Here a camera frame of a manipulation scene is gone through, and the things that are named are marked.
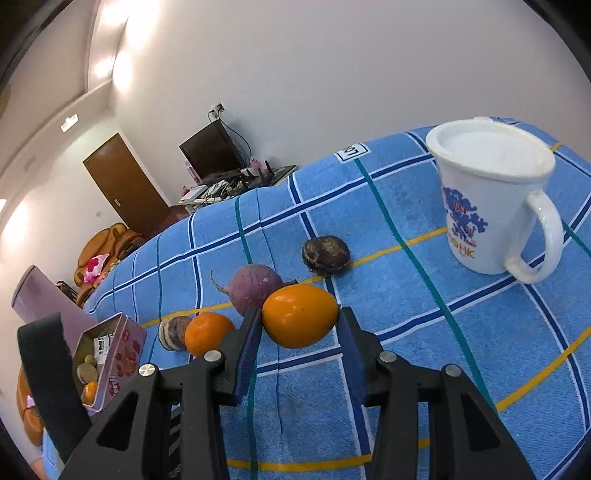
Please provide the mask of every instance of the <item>electronic device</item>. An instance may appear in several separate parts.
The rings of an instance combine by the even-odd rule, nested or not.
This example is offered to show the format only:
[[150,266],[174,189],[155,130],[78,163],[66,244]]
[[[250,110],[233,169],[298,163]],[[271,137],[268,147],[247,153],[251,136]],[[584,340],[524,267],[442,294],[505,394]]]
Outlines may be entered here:
[[199,185],[197,187],[192,187],[189,189],[189,192],[186,193],[185,195],[183,195],[178,202],[179,203],[192,202],[194,199],[200,197],[201,194],[203,192],[205,192],[205,190],[207,190],[207,185]]
[[208,177],[246,166],[221,120],[215,120],[179,148],[200,180],[209,185],[215,181],[209,182]]

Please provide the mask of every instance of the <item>tag label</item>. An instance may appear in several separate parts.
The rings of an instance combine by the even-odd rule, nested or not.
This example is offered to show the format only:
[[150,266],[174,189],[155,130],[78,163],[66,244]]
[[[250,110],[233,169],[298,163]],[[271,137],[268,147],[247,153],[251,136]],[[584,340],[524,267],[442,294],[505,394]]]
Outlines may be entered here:
[[106,362],[107,354],[109,353],[109,348],[111,347],[114,336],[115,334],[111,333],[110,335],[97,337],[93,340],[95,358],[98,365],[103,365]]
[[363,157],[368,153],[371,153],[371,150],[367,145],[364,145],[363,143],[356,143],[350,147],[345,148],[344,150],[339,150],[335,153],[335,157],[338,158],[341,163],[347,163],[354,158]]

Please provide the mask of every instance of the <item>monitor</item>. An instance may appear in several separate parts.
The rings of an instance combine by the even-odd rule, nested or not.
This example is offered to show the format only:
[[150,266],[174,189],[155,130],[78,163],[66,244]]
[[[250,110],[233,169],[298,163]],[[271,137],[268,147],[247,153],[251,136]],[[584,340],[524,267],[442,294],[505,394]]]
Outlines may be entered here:
[[221,120],[215,120],[179,148],[202,180],[246,166]]

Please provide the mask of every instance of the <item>black strap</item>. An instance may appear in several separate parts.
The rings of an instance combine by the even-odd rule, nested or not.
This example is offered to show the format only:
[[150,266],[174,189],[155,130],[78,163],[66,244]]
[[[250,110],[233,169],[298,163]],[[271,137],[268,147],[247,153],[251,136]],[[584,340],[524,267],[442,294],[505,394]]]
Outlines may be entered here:
[[74,385],[72,358],[60,314],[23,325],[17,338],[31,395],[51,441],[66,463],[88,432],[90,418]]

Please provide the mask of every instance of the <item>pink box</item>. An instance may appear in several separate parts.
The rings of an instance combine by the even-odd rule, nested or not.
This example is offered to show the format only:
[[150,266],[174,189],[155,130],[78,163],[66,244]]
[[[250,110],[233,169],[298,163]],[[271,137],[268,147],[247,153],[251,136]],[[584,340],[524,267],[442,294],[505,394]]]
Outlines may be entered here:
[[76,352],[72,357],[74,383],[81,395],[83,383],[76,369],[84,363],[86,355],[93,355],[93,340],[114,333],[105,363],[99,365],[98,389],[92,405],[84,404],[92,414],[101,411],[111,398],[127,383],[139,367],[139,357],[144,347],[146,331],[129,317],[118,313],[82,333]]

